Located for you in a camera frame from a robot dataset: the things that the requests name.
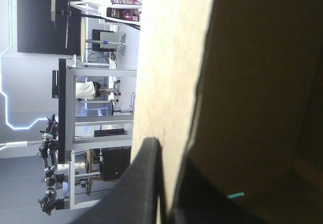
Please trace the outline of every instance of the metal frame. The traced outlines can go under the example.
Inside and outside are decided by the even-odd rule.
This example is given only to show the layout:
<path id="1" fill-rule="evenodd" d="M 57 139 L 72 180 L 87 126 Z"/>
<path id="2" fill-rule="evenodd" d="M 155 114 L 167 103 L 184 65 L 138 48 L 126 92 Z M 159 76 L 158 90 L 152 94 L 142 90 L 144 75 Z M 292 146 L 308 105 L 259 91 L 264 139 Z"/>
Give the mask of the metal frame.
<path id="1" fill-rule="evenodd" d="M 95 126 L 95 125 L 113 125 L 113 124 L 128 124 L 133 122 L 133 116 L 100 116 L 100 117 L 75 117 L 75 83 L 76 76 L 113 76 L 113 77 L 136 77 L 136 70 L 116 70 L 116 69 L 93 69 L 93 68 L 71 68 L 67 67 L 66 59 L 59 60 L 60 67 L 60 88 L 64 92 L 59 95 L 60 108 L 59 116 L 59 151 L 63 151 L 64 156 L 66 151 L 70 152 L 69 160 L 69 189 L 70 195 L 66 197 L 66 206 L 69 209 L 80 209 L 94 206 L 100 200 L 91 200 L 80 203 L 75 203 L 75 179 L 83 178 L 85 175 L 75 175 L 75 151 L 88 150 L 94 148 L 106 147 L 121 147 L 131 146 L 131 135 L 117 135 L 106 137 L 92 138 L 75 138 L 75 127 L 80 126 Z M 86 177 L 97 176 L 98 173 L 86 174 Z"/>
<path id="2" fill-rule="evenodd" d="M 79 140 L 75 139 L 75 127 L 88 125 L 112 125 L 116 122 L 130 123 L 133 116 L 112 116 L 106 117 L 104 120 L 100 118 L 75 118 L 75 83 L 76 76 L 113 76 L 113 77 L 136 77 L 136 70 L 118 70 L 118 69 L 92 69 L 92 68 L 67 68 L 66 69 L 66 130 L 65 145 L 66 151 L 71 150 L 87 150 L 102 147 L 131 146 L 131 137 L 110 136 L 108 138 L 96 138 Z"/>

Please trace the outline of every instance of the person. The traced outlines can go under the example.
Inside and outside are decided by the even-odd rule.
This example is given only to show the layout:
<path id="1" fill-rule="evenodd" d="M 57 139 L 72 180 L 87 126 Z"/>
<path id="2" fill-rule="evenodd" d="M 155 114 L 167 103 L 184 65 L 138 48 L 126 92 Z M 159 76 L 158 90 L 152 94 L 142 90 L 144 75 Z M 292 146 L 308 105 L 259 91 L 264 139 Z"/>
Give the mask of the person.
<path id="1" fill-rule="evenodd" d="M 76 82 L 75 86 L 75 98 L 77 99 L 93 99 L 100 97 L 101 95 L 110 95 L 109 91 L 105 91 L 105 88 L 98 82 Z"/>

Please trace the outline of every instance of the cable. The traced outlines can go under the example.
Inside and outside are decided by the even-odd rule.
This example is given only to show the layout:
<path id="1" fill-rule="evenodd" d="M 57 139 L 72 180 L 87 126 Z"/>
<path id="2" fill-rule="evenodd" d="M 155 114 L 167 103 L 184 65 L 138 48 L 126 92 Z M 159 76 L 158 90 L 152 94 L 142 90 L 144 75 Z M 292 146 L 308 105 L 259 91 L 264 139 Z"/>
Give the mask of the cable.
<path id="1" fill-rule="evenodd" d="M 107 190 L 110 190 L 110 189 L 104 189 L 104 190 L 91 191 L 91 193 L 95 193 L 95 192 L 101 192 L 101 191 L 107 191 Z M 75 195 L 81 195 L 81 194 L 87 194 L 87 192 L 83 192 L 83 193 L 77 193 L 77 194 L 75 194 Z"/>

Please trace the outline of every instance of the wall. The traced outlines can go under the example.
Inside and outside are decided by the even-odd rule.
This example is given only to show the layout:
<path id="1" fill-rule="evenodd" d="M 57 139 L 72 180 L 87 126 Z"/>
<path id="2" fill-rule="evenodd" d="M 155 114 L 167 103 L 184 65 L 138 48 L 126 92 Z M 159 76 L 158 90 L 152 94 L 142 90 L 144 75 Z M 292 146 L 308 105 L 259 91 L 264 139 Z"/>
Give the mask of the wall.
<path id="1" fill-rule="evenodd" d="M 16 0 L 1 0 L 0 17 L 3 36 L 0 38 L 0 89 L 8 96 L 8 123 L 13 127 L 26 127 L 36 119 L 58 111 L 58 100 L 51 98 L 51 71 L 58 68 L 58 58 L 49 54 L 17 53 Z M 5 97 L 0 94 L 0 143 L 39 140 L 40 121 L 29 130 L 13 130 L 6 124 Z M 0 157 L 12 151 L 0 152 Z M 18 155 L 35 155 L 30 148 L 18 149 Z"/>

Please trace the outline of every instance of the robotic arm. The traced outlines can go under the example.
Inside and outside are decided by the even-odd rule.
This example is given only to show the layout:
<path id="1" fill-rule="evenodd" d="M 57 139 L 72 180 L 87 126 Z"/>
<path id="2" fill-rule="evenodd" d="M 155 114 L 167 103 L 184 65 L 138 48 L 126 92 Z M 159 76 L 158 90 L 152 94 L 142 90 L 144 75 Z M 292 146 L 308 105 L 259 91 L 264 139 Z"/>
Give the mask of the robotic arm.
<path id="1" fill-rule="evenodd" d="M 51 211 L 64 209 L 64 199 L 56 199 L 56 191 L 54 188 L 48 188 L 45 193 L 45 197 L 38 200 L 43 212 L 51 215 Z"/>

